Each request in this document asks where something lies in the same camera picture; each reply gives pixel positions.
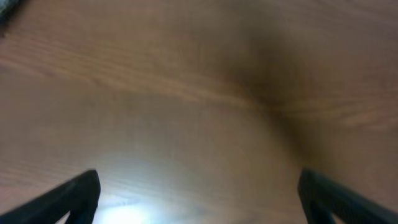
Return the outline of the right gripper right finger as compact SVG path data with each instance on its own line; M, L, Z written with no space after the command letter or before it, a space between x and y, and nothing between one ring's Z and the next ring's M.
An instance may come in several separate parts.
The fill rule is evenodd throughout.
M397 223L395 212L314 170L302 170L298 194L308 224L332 224L335 222L332 215L345 223Z

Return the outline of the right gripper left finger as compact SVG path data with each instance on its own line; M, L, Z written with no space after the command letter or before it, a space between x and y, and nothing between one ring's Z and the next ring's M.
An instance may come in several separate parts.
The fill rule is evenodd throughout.
M91 169L2 214L1 224L56 223L66 214L68 224L92 224L100 192L98 173Z

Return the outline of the black polo shirt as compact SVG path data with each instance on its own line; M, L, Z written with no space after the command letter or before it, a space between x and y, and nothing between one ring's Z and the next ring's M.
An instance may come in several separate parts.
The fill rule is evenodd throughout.
M21 3L22 0L1 0L1 36L4 35L7 23Z

